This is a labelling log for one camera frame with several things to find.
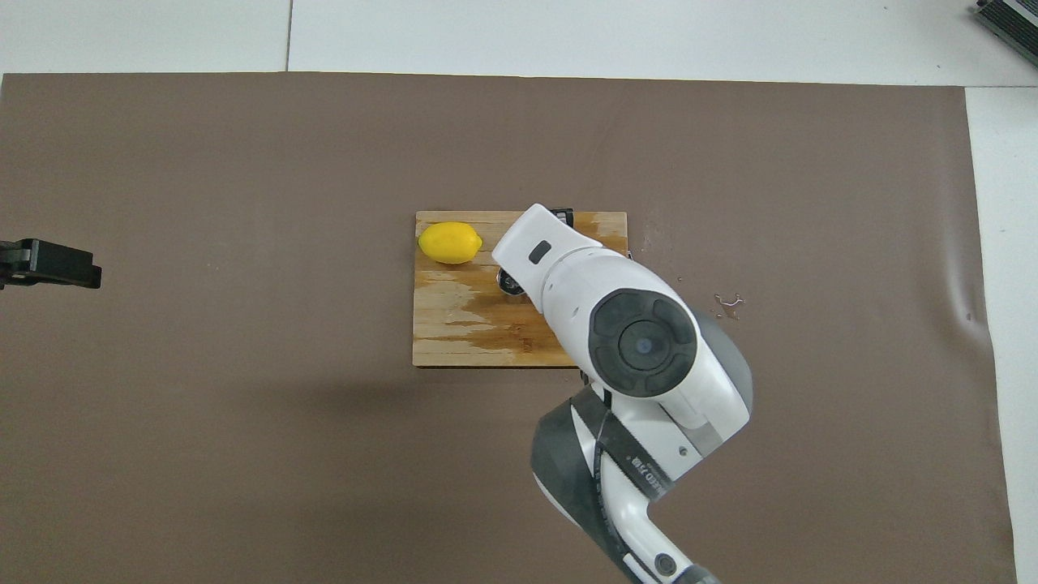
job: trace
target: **wood grain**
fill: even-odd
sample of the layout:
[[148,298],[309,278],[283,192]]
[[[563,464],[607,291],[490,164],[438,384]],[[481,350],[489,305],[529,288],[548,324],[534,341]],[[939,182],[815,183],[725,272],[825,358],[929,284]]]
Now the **wood grain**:
[[[417,237],[433,223],[465,221],[483,238],[468,262],[453,266],[414,247],[412,363],[418,367],[573,367],[554,334],[526,297],[497,286],[490,252],[519,211],[419,211]],[[627,252],[627,213],[576,212],[574,227]]]

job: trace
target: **brown surface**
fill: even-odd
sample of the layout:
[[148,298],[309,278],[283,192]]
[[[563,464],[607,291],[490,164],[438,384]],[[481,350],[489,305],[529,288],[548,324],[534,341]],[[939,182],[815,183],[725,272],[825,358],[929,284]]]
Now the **brown surface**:
[[626,210],[749,425],[653,517],[728,584],[1013,582],[961,88],[6,75],[2,582],[621,582],[527,456],[573,370],[410,363],[420,208]]
[[[414,248],[414,342],[419,367],[574,367],[544,317],[525,297],[497,286],[499,266],[490,256],[522,211],[419,211],[415,237],[432,223],[465,221],[483,246],[471,261],[446,265]],[[627,214],[573,214],[578,231],[627,253]]]

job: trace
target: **lemon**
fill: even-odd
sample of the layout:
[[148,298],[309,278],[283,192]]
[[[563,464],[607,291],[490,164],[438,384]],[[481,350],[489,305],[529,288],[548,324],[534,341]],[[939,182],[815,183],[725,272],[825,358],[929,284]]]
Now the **lemon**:
[[472,225],[462,221],[433,223],[418,235],[418,247],[426,255],[443,263],[464,263],[475,256],[483,238]]

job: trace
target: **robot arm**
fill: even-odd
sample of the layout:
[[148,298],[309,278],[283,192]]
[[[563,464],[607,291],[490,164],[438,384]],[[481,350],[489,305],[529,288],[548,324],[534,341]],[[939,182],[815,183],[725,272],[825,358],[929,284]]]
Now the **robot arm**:
[[652,271],[540,204],[493,256],[586,377],[535,435],[545,496],[632,582],[717,584],[648,506],[748,421],[752,379],[738,350]]

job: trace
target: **white floor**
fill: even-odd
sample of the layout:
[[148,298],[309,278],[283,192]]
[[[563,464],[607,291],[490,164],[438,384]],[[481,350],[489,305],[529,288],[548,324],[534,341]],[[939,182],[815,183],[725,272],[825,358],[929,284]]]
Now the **white floor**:
[[0,0],[0,73],[362,71],[969,87],[1018,580],[1038,584],[1038,67],[973,22],[971,4]]

